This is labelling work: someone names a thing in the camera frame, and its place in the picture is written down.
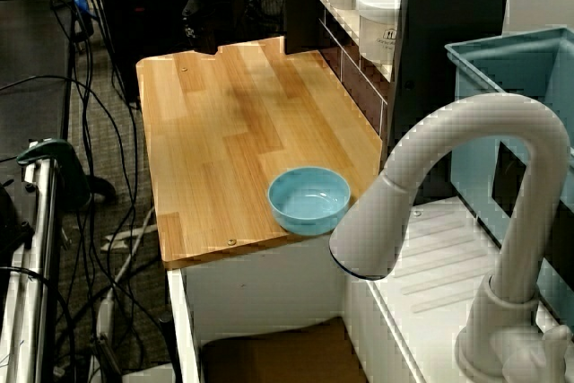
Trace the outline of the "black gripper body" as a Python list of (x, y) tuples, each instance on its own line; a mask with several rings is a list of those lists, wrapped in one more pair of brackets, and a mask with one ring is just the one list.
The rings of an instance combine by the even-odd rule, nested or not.
[(181, 13), (185, 36), (204, 38), (209, 31), (209, 22), (214, 14), (214, 4), (202, 0), (187, 0)]

